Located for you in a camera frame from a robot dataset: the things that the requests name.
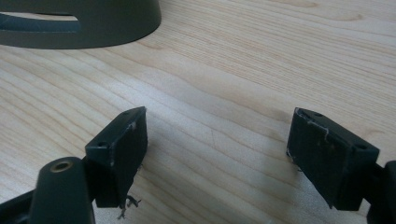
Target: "light wood surface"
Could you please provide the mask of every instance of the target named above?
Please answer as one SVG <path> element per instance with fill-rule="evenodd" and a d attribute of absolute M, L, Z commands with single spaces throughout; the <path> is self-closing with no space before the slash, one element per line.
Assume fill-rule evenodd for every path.
<path fill-rule="evenodd" d="M 142 203 L 97 223 L 365 223 L 331 210 L 285 156 L 294 107 L 318 111 L 396 160 L 396 2 L 161 0 L 131 44 L 0 46 L 0 203 L 120 112 L 148 109 Z"/>

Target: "screw hole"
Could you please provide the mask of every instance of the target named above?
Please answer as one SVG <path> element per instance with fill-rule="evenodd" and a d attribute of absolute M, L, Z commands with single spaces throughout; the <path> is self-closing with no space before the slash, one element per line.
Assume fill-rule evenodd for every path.
<path fill-rule="evenodd" d="M 99 147 L 106 147 L 107 146 L 107 142 L 100 142 L 98 143 Z"/>
<path fill-rule="evenodd" d="M 357 145 L 355 145 L 357 148 L 359 148 L 359 149 L 367 149 L 367 146 L 365 146 L 365 145 L 362 145 L 362 144 L 357 144 Z"/>
<path fill-rule="evenodd" d="M 60 161 L 60 162 L 54 164 L 50 168 L 50 170 L 53 173 L 60 173 L 60 172 L 63 172 L 65 170 L 69 169 L 70 167 L 72 167 L 72 165 L 73 165 L 73 162 L 71 162 L 71 161 Z"/>

